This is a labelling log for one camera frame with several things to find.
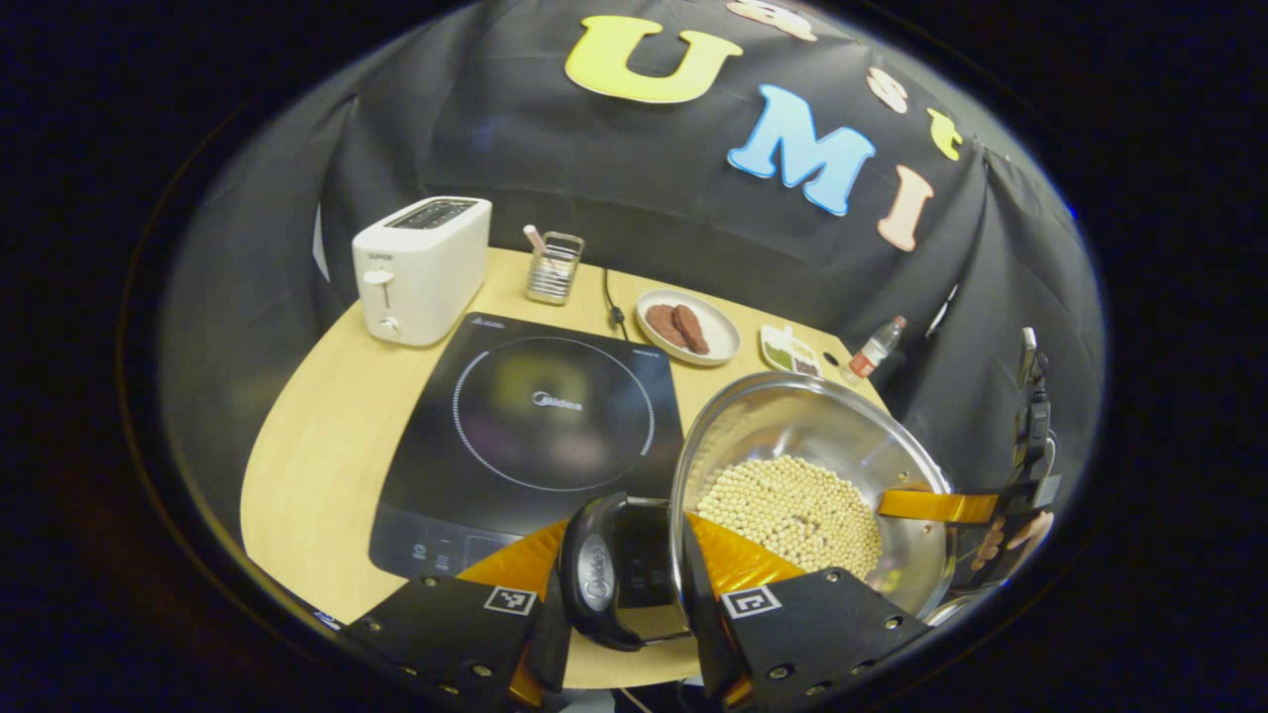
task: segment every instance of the plate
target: plate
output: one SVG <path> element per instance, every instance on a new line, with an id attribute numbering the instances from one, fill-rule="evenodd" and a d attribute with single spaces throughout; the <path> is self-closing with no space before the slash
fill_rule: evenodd
<path id="1" fill-rule="evenodd" d="M 691 307 L 691 311 L 696 313 L 700 320 L 700 331 L 704 334 L 705 341 L 709 343 L 709 354 L 695 354 L 681 346 L 675 346 L 666 341 L 663 336 L 656 332 L 650 325 L 647 324 L 647 311 L 656 304 L 670 304 L 671 307 L 677 307 L 678 304 L 686 304 Z M 713 304 L 687 294 L 686 292 L 678 292 L 677 289 L 652 289 L 644 292 L 642 297 L 638 298 L 638 304 L 635 306 L 638 312 L 638 326 L 643 330 L 643 334 L 652 340 L 652 344 L 659 346 L 675 359 L 681 359 L 689 364 L 699 364 L 701 367 L 716 367 L 719 364 L 725 364 L 730 362 L 732 358 L 739 353 L 739 330 L 735 329 L 735 324 L 730 321 L 721 312 L 721 310 L 714 307 Z"/>

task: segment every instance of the table surface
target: table surface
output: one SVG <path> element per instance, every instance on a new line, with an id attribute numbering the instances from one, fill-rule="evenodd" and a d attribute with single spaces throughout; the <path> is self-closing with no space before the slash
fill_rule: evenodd
<path id="1" fill-rule="evenodd" d="M 529 260 L 527 252 L 489 249 L 484 284 L 468 311 L 621 336 L 609 321 L 600 268 L 582 264 L 568 302 L 555 306 L 524 297 Z M 742 339 L 735 358 L 719 367 L 672 360 L 685 431 L 723 387 L 770 370 L 760 354 L 762 325 L 789 325 L 817 353 L 827 351 L 842 364 L 850 359 L 841 340 L 829 334 L 614 270 L 609 289 L 626 315 L 631 341 L 650 344 L 634 315 L 637 299 L 649 289 L 666 287 L 716 306 L 735 324 Z M 242 483 L 247 556 L 283 586 L 341 622 L 356 620 L 406 582 L 370 563 L 370 529 L 397 443 L 453 336 L 450 331 L 426 348 L 404 346 L 374 339 L 363 318 L 360 302 L 349 307 L 295 369 L 256 436 Z M 825 378 L 842 381 L 837 368 L 822 358 L 820 363 Z M 870 383 L 853 388 L 885 407 Z M 699 674 L 691 638 L 624 653 L 602 648 L 574 631 L 564 686 L 638 686 Z"/>

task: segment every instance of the metal bowl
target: metal bowl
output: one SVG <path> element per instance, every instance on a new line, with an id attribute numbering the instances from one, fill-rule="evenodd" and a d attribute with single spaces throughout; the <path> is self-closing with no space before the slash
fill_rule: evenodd
<path id="1" fill-rule="evenodd" d="M 852 481 L 875 511 L 889 488 L 950 492 L 907 429 L 848 388 L 805 374 L 744 377 L 705 405 L 678 458 L 670 501 L 670 571 L 683 603 L 683 513 L 695 513 L 709 478 L 751 459 L 804 458 Z M 942 523 L 876 516 L 881 556 L 865 582 L 921 619 L 951 584 L 955 535 Z"/>

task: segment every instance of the black induction cooktop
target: black induction cooktop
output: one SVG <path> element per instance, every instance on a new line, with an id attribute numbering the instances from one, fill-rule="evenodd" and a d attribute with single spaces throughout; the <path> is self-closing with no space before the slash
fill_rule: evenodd
<path id="1" fill-rule="evenodd" d="M 668 497 L 681 450 L 661 349 L 469 313 L 397 447 L 370 561 L 455 575 L 600 495 Z"/>

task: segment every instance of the toaster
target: toaster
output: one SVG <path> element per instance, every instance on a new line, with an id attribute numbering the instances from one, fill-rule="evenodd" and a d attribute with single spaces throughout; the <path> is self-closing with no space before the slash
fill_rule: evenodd
<path id="1" fill-rule="evenodd" d="M 372 335 L 427 346 L 444 339 L 484 282 L 493 204 L 436 195 L 353 239 L 356 291 Z"/>

